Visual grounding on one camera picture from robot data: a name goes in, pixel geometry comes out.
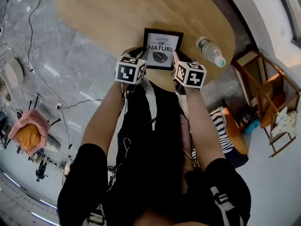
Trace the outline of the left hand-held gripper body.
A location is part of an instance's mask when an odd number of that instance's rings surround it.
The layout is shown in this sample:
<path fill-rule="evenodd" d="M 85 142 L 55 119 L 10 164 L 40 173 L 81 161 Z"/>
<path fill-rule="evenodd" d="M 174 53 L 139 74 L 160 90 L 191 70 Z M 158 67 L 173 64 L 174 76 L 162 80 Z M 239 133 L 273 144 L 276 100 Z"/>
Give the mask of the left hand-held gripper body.
<path fill-rule="evenodd" d="M 143 47 L 125 51 L 117 59 L 115 81 L 137 83 L 145 75 L 146 60 L 141 59 Z"/>

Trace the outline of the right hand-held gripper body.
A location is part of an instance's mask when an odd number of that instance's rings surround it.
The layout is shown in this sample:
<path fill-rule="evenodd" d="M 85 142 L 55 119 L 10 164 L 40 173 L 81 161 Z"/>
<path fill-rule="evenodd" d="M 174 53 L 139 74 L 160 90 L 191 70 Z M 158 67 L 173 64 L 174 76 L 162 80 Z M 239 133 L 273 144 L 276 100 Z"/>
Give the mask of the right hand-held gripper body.
<path fill-rule="evenodd" d="M 174 63 L 173 79 L 178 95 L 185 95 L 185 88 L 200 90 L 203 87 L 206 69 L 198 63 L 178 61 Z"/>

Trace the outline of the black framed nature picture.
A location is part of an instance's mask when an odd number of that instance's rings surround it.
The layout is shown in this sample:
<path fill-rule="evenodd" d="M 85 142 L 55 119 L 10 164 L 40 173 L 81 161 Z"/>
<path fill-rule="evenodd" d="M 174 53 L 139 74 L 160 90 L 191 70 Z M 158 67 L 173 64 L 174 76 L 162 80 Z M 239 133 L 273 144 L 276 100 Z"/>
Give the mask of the black framed nature picture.
<path fill-rule="evenodd" d="M 182 32 L 145 28 L 143 49 L 147 51 L 147 68 L 173 70 L 173 53 L 180 49 L 183 36 Z"/>

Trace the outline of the person's right forearm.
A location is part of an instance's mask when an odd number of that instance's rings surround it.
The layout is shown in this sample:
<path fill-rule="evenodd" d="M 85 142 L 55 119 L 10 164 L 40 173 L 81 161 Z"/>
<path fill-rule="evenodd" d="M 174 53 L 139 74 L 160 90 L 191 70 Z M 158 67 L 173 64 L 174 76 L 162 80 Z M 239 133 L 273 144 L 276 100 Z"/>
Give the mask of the person's right forearm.
<path fill-rule="evenodd" d="M 214 160 L 225 158 L 218 131 L 214 125 L 206 104 L 195 88 L 185 88 L 189 113 L 189 125 L 196 155 L 202 170 Z"/>

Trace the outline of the oval wooden coffee table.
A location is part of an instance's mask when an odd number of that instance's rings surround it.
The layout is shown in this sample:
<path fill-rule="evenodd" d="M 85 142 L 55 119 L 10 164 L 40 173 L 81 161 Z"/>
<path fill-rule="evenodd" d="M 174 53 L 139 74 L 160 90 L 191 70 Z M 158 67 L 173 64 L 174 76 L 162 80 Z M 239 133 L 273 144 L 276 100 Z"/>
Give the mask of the oval wooden coffee table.
<path fill-rule="evenodd" d="M 114 57 L 143 44 L 145 28 L 182 32 L 180 50 L 204 65 L 205 82 L 224 72 L 196 47 L 207 37 L 229 64 L 235 52 L 231 25 L 211 0 L 55 0 L 59 17 L 71 28 L 98 42 Z"/>

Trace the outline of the clear green label water bottle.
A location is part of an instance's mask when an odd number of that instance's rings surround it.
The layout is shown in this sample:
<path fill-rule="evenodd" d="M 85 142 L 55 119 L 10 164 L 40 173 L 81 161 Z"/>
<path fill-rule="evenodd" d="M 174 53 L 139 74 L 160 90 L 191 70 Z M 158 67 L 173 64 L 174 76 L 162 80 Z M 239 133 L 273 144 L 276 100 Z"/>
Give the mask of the clear green label water bottle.
<path fill-rule="evenodd" d="M 220 68 L 226 65 L 226 60 L 223 57 L 220 48 L 207 37 L 199 37 L 196 41 L 196 47 L 202 52 L 205 59 L 209 62 Z"/>

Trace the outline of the black white striped pillow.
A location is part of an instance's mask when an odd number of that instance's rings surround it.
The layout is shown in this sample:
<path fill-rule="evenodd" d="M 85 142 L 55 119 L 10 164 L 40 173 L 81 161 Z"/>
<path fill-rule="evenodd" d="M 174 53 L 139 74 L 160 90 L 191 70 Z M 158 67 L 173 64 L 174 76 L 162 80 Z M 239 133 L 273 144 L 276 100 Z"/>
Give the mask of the black white striped pillow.
<path fill-rule="evenodd" d="M 221 106 L 221 107 L 218 107 L 216 110 L 212 111 L 210 113 L 210 117 L 218 131 L 223 153 L 227 154 L 234 148 L 234 146 L 231 143 L 229 136 L 226 132 L 228 120 L 226 119 L 226 115 L 224 113 L 224 107 Z"/>

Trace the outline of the orange sofa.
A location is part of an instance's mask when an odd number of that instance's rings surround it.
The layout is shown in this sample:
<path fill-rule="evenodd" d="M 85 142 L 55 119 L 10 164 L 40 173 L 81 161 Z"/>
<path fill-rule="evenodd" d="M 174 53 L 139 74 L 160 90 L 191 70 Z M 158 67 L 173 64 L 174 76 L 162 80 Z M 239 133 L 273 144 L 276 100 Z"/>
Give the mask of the orange sofa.
<path fill-rule="evenodd" d="M 236 121 L 234 120 L 233 116 L 231 115 L 227 107 L 223 108 L 223 112 L 225 118 L 227 119 L 226 133 L 231 143 L 239 153 L 243 155 L 248 155 L 248 148 L 244 141 L 239 126 L 237 125 Z"/>

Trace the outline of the wooden rattan rack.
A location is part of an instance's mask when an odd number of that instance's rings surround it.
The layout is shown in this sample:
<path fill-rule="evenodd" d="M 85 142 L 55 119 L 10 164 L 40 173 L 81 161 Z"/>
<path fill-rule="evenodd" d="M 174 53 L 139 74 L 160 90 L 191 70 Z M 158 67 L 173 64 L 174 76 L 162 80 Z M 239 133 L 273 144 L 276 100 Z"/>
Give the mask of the wooden rattan rack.
<path fill-rule="evenodd" d="M 248 51 L 231 62 L 237 74 L 247 104 L 260 121 L 275 157 L 286 149 L 296 134 L 281 133 L 272 136 L 276 118 L 284 107 L 295 110 L 301 97 L 300 88 L 285 72 L 258 51 Z"/>

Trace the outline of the teal small item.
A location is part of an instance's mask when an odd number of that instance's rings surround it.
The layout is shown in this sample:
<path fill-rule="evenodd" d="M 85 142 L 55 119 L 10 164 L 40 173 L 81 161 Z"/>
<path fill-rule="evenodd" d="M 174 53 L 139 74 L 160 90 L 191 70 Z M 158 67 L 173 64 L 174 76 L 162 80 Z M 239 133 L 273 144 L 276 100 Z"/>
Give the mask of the teal small item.
<path fill-rule="evenodd" d="M 244 130 L 244 134 L 245 135 L 250 135 L 252 133 L 252 131 L 256 128 L 260 126 L 260 121 L 259 120 L 254 120 L 252 123 L 250 123 L 247 128 Z"/>

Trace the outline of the person's black clothing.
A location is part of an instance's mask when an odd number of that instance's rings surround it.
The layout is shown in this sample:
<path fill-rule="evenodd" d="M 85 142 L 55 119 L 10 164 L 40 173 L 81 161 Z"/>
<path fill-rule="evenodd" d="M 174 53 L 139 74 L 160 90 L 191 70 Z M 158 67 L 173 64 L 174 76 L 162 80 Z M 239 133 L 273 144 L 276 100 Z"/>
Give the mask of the person's black clothing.
<path fill-rule="evenodd" d="M 247 226 L 250 190 L 226 158 L 202 170 L 175 93 L 121 83 L 108 154 L 82 144 L 57 201 L 60 226 Z"/>

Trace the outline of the pink fabric bag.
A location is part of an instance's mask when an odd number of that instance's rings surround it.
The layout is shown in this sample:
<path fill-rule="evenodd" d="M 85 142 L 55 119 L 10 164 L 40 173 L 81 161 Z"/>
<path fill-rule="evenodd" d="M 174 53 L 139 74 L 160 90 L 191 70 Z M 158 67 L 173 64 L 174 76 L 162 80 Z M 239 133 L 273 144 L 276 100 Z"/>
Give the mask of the pink fabric bag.
<path fill-rule="evenodd" d="M 16 134 L 21 128 L 25 127 L 28 124 L 34 124 L 38 128 L 40 136 L 41 136 L 41 140 L 40 140 L 40 143 L 36 147 L 32 148 L 29 151 L 25 151 L 23 149 L 23 147 L 21 146 L 21 143 L 18 140 Z M 24 152 L 26 152 L 29 156 L 32 156 L 40 148 L 46 146 L 47 136 L 48 136 L 50 127 L 51 127 L 50 124 L 41 116 L 41 114 L 37 110 L 30 109 L 30 110 L 26 111 L 25 113 L 23 113 L 22 117 L 14 124 L 8 137 L 11 140 L 13 140 L 14 142 L 16 142 L 19 146 L 21 146 L 22 150 Z"/>

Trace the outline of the white crumpled cloth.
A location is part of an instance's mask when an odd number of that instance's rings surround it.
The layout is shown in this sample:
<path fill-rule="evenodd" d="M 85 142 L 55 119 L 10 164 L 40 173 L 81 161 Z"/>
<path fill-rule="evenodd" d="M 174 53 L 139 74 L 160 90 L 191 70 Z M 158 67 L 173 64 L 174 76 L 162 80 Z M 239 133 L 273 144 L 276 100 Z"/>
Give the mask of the white crumpled cloth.
<path fill-rule="evenodd" d="M 272 136 L 281 133 L 292 133 L 295 131 L 297 120 L 297 112 L 295 110 L 288 111 L 288 107 L 284 107 L 276 118 L 276 125 L 271 131 Z"/>

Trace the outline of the round beige bin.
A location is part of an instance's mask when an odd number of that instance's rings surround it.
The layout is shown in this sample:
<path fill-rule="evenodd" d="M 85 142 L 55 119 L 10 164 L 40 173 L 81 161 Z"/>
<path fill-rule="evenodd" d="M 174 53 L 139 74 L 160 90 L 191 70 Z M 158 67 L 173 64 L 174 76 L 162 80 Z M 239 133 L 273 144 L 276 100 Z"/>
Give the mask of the round beige bin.
<path fill-rule="evenodd" d="M 16 58 L 10 59 L 8 62 L 3 62 L 0 65 L 0 97 L 6 102 L 12 102 L 13 88 L 19 87 L 24 80 L 22 66 Z"/>

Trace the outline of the orange cushion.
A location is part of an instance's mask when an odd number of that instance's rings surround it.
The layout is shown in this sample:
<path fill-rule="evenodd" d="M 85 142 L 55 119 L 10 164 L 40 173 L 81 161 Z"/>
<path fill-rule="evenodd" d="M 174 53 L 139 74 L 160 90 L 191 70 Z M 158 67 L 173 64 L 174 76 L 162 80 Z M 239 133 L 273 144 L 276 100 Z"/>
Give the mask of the orange cushion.
<path fill-rule="evenodd" d="M 25 151 L 29 151 L 36 147 L 41 140 L 39 130 L 34 124 L 28 124 L 21 128 L 16 136 Z"/>

